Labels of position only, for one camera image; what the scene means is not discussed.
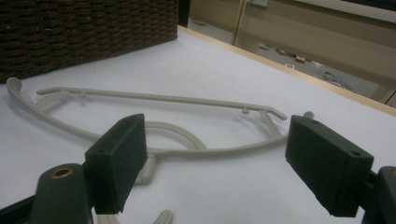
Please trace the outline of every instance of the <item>white tabletop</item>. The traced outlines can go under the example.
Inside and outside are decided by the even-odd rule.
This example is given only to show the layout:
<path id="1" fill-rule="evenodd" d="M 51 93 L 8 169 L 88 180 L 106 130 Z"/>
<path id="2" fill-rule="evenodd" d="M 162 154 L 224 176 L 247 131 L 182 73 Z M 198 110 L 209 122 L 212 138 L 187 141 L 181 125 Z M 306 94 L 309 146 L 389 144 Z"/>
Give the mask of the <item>white tabletop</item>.
<path id="1" fill-rule="evenodd" d="M 86 63 L 22 81 L 35 91 L 79 87 L 134 91 L 272 106 L 290 117 L 313 111 L 316 119 L 375 156 L 373 170 L 395 165 L 396 118 L 302 79 L 180 32 L 176 41 L 117 58 Z M 95 133 L 144 113 L 146 120 L 176 124 L 208 147 L 236 147 L 268 137 L 258 113 L 105 97 L 70 98 L 46 110 Z M 286 121 L 274 118 L 283 133 Z M 0 85 L 0 208 L 35 194 L 39 176 L 63 163 L 83 163 L 92 142 L 33 118 L 10 101 Z M 191 147 L 172 133 L 148 130 L 153 147 Z M 331 217 L 285 160 L 286 144 L 238 157 L 161 160 L 149 185 L 135 186 L 121 223 L 152 223 L 162 210 L 174 223 L 361 223 Z"/>

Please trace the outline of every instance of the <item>brown woven basket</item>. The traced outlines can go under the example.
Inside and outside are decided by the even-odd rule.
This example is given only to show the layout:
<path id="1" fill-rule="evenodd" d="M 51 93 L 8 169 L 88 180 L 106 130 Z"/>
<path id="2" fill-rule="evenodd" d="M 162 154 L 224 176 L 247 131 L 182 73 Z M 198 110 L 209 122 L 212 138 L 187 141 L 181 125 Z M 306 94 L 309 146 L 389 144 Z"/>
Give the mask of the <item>brown woven basket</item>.
<path id="1" fill-rule="evenodd" d="M 0 82 L 177 38 L 178 1 L 0 1 Z"/>

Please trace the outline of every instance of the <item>woven texture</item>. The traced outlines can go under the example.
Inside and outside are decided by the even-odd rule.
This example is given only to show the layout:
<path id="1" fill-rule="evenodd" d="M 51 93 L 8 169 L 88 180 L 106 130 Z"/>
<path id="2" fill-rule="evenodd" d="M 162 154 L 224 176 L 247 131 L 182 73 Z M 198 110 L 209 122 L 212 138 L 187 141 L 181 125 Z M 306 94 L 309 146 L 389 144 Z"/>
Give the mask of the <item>woven texture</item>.
<path id="1" fill-rule="evenodd" d="M 0 82 L 119 56 L 177 38 L 178 1 L 0 2 Z"/>

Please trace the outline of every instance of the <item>bolt hole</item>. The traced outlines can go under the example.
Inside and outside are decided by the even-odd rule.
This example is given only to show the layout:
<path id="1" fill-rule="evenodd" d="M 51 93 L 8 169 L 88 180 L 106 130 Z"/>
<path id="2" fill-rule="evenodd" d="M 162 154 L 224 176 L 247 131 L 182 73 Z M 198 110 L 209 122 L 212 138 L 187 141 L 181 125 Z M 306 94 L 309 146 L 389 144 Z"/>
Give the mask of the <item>bolt hole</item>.
<path id="1" fill-rule="evenodd" d="M 52 173 L 51 177 L 53 179 L 63 178 L 65 176 L 71 175 L 73 173 L 72 168 L 64 167 Z"/>
<path id="2" fill-rule="evenodd" d="M 360 154 L 359 152 L 357 152 L 357 151 L 351 151 L 350 154 L 351 154 L 352 156 L 360 156 L 360 155 L 361 155 L 361 154 Z"/>

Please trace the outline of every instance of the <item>white table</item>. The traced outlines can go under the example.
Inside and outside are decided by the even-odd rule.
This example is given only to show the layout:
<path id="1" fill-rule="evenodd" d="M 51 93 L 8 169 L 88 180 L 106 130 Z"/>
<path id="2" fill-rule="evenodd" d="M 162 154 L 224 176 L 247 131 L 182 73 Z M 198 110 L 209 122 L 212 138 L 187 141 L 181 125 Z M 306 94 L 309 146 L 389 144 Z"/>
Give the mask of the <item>white table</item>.
<path id="1" fill-rule="evenodd" d="M 196 36 L 179 28 L 173 42 L 27 78 L 21 94 L 36 102 L 42 96 L 35 91 L 68 86 L 269 105 L 289 117 L 313 111 L 318 121 L 374 155 L 374 171 L 396 164 L 396 118 L 390 115 L 394 110 L 365 100 L 358 103 L 323 89 L 334 87 L 320 81 L 321 87 L 298 78 L 303 75 L 296 71 L 251 60 L 254 56 L 248 53 L 241 55 L 233 52 L 238 49 Z M 361 99 L 354 93 L 346 95 Z M 268 136 L 258 113 L 201 105 L 89 96 L 51 106 L 48 112 L 95 133 L 104 133 L 123 117 L 144 113 L 146 120 L 173 123 L 195 133 L 208 147 L 235 147 Z M 289 121 L 276 119 L 276 125 L 286 133 Z M 0 143 L 0 208 L 33 195 L 37 179 L 49 168 L 83 163 L 84 152 L 92 145 L 20 110 L 10 101 L 6 85 L 0 86 Z M 159 130 L 148 130 L 148 145 L 191 146 Z M 285 147 L 239 157 L 160 161 L 153 181 L 132 189 L 120 222 L 152 223 L 162 210 L 170 209 L 176 224 L 361 223 L 362 210 L 357 218 L 329 216 L 286 162 Z"/>

